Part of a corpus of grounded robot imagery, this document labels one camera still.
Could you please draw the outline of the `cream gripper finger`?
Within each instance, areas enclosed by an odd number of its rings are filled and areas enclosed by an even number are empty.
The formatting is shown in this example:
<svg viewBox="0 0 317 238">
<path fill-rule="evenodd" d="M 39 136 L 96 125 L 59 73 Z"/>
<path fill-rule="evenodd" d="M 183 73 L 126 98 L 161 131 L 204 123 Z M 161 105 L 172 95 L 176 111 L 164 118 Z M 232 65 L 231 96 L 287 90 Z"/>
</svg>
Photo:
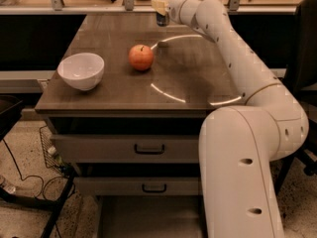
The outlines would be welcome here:
<svg viewBox="0 0 317 238">
<path fill-rule="evenodd" d="M 168 0 L 151 0 L 152 8 L 162 16 L 167 14 Z"/>
</svg>

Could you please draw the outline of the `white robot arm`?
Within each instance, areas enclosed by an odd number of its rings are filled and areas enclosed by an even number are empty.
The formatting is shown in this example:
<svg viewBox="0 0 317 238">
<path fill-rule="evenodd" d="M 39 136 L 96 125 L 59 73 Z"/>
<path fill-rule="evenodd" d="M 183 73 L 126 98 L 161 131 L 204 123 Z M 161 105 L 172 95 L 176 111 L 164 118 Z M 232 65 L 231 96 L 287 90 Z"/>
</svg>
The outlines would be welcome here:
<svg viewBox="0 0 317 238">
<path fill-rule="evenodd" d="M 221 1 L 153 0 L 152 6 L 215 42 L 242 98 L 213 111 L 200 130 L 208 237 L 284 238 L 269 164 L 303 145 L 304 109 L 237 34 Z"/>
</svg>

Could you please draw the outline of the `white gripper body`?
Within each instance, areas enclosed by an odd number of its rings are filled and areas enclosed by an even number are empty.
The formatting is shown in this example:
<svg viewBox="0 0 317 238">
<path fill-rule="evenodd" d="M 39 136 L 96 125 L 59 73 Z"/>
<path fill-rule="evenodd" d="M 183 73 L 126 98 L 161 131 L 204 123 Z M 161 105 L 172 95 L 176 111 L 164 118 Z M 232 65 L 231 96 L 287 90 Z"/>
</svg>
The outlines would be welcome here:
<svg viewBox="0 0 317 238">
<path fill-rule="evenodd" d="M 169 0 L 169 18 L 176 24 L 191 26 L 198 5 L 198 0 Z"/>
</svg>

